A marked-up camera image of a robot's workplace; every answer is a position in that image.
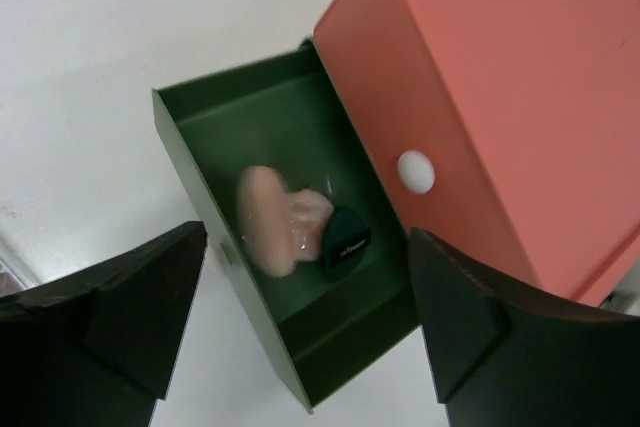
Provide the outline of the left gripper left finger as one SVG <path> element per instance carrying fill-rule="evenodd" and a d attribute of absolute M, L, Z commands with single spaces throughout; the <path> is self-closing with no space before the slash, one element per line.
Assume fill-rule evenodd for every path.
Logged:
<path fill-rule="evenodd" d="M 1 300 L 4 426 L 147 426 L 166 398 L 207 244 L 186 222 Z"/>

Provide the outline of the dark green round compact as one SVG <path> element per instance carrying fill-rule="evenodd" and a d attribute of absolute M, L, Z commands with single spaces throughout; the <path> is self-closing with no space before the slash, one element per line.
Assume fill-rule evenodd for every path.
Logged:
<path fill-rule="evenodd" d="M 321 237 L 323 274 L 328 282 L 348 278 L 361 263 L 372 240 L 372 231 L 350 207 L 337 207 L 330 215 Z"/>

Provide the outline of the peach makeup sponge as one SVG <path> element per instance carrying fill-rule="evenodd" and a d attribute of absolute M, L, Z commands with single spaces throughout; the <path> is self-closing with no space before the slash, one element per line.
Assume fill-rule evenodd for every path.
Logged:
<path fill-rule="evenodd" d="M 238 220 L 253 262 L 267 275 L 291 275 L 301 262 L 321 256 L 321 237 L 334 211 L 323 194 L 291 191 L 278 171 L 245 169 L 237 188 Z"/>

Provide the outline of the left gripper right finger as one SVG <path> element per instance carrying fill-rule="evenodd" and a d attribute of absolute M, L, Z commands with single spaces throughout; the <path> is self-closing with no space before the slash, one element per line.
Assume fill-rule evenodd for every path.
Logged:
<path fill-rule="evenodd" d="M 452 426 L 635 426 L 639 320 L 486 266 L 420 229 L 408 262 Z"/>

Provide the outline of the green drawer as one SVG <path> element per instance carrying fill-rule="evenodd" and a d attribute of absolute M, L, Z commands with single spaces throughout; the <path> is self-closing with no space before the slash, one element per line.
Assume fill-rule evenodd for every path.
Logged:
<path fill-rule="evenodd" d="M 305 408 L 417 327 L 405 231 L 312 42 L 152 102 L 232 288 Z"/>

